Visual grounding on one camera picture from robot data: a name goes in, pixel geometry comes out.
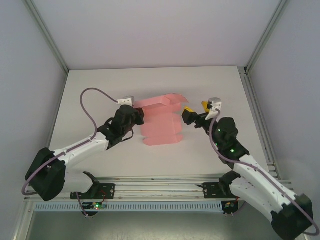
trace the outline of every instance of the white table surface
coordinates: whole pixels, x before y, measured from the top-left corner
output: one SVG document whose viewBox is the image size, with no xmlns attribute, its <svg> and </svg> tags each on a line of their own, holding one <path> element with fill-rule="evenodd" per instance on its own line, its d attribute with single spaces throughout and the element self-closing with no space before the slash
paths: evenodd
<svg viewBox="0 0 320 240">
<path fill-rule="evenodd" d="M 51 150 L 69 146 L 92 134 L 93 125 L 80 106 L 80 94 L 86 88 L 99 88 L 115 99 L 134 96 L 136 101 L 168 93 L 182 94 L 189 101 L 186 104 L 199 114 L 204 112 L 201 101 L 221 98 L 221 117 L 234 118 L 238 140 L 268 170 L 236 66 L 70 71 Z M 119 108 L 95 91 L 87 92 L 83 102 L 98 126 L 113 117 Z M 147 146 L 142 142 L 140 127 L 135 126 L 133 139 L 93 155 L 73 169 L 91 172 L 96 177 L 190 176 L 230 171 L 218 159 L 204 130 L 182 122 L 182 134 L 180 143 Z"/>
</svg>

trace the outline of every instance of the white enclosure panel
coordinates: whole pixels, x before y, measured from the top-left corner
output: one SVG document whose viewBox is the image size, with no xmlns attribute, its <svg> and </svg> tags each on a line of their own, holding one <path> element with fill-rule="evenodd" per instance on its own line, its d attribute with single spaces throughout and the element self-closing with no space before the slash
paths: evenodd
<svg viewBox="0 0 320 240">
<path fill-rule="evenodd" d="M 237 67 L 178 67 L 71 71 L 58 113 L 50 149 L 59 149 L 84 139 L 93 125 L 81 109 L 79 97 L 88 87 L 96 87 L 115 99 L 134 96 L 136 101 L 168 93 L 183 94 L 188 106 L 203 113 L 201 101 L 222 99 L 222 117 L 233 117 L 238 139 L 268 170 L 258 132 Z M 99 92 L 87 92 L 84 105 L 101 126 L 115 115 L 119 105 Z M 223 174 L 230 171 L 213 151 L 208 136 L 193 125 L 182 125 L 184 139 L 177 144 L 147 146 L 140 127 L 134 138 L 90 157 L 74 169 L 96 177 L 180 176 Z"/>
<path fill-rule="evenodd" d="M 65 74 L 21 0 L 0 1 L 0 239 L 10 240 L 25 174 L 45 147 Z"/>
<path fill-rule="evenodd" d="M 252 72 L 281 173 L 311 198 L 318 224 L 319 12 L 318 0 L 292 0 Z"/>
<path fill-rule="evenodd" d="M 71 70 L 245 66 L 279 0 L 34 0 Z"/>
</svg>

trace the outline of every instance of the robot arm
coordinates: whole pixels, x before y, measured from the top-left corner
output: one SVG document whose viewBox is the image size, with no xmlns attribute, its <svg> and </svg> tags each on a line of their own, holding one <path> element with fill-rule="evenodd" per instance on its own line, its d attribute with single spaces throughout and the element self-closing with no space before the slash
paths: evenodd
<svg viewBox="0 0 320 240">
<path fill-rule="evenodd" d="M 311 200 L 304 194 L 297 196 L 257 163 L 237 140 L 239 131 L 233 118 L 216 122 L 221 108 L 219 98 L 211 98 L 202 105 L 206 113 L 197 114 L 186 107 L 182 118 L 185 124 L 195 123 L 195 128 L 203 128 L 212 137 L 211 144 L 220 160 L 232 169 L 219 180 L 222 192 L 240 197 L 261 212 L 282 239 L 294 240 L 304 233 L 313 223 L 298 208 L 313 220 Z"/>
<path fill-rule="evenodd" d="M 70 170 L 89 156 L 121 143 L 128 132 L 133 134 L 135 125 L 144 124 L 144 112 L 141 108 L 132 107 L 133 98 L 120 99 L 118 104 L 121 106 L 114 117 L 97 128 L 93 136 L 62 149 L 50 151 L 43 148 L 38 152 L 25 180 L 29 180 L 31 187 L 44 201 L 52 200 L 60 193 L 89 193 L 92 197 L 97 194 L 100 183 L 92 174 Z"/>
</svg>

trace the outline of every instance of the pink paper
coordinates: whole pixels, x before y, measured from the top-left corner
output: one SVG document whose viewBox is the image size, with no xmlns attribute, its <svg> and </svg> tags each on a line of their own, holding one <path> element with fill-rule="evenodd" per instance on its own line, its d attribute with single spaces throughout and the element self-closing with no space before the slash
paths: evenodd
<svg viewBox="0 0 320 240">
<path fill-rule="evenodd" d="M 181 103 L 188 100 L 181 94 L 167 94 L 134 103 L 135 108 L 142 108 L 144 124 L 141 134 L 147 138 L 143 143 L 148 146 L 176 144 L 183 139 L 181 116 L 175 114 L 181 110 Z"/>
</svg>

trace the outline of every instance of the red wire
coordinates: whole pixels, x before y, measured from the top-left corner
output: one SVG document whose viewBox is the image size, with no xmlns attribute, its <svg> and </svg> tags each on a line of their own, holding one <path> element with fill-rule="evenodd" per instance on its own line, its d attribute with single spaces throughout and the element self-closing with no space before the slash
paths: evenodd
<svg viewBox="0 0 320 240">
<path fill-rule="evenodd" d="M 104 196 L 103 196 L 103 201 L 100 202 L 100 203 L 102 204 L 102 203 L 106 200 L 106 195 L 107 195 L 107 194 L 106 194 L 103 190 L 100 190 L 100 192 L 104 194 Z"/>
</svg>

